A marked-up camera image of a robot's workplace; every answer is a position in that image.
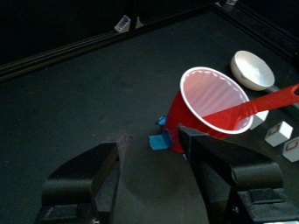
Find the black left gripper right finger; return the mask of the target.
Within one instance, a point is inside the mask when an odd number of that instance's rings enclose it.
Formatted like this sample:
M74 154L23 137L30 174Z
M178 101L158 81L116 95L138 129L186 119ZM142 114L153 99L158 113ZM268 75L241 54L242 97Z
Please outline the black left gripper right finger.
M180 126L178 140L209 224L299 224L277 163L249 148Z

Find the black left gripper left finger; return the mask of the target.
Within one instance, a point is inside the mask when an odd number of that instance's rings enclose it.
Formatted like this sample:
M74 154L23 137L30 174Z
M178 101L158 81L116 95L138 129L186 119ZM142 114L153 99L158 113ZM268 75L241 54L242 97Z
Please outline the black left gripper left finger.
M101 143L46 178L33 224L112 224L117 181L117 144Z

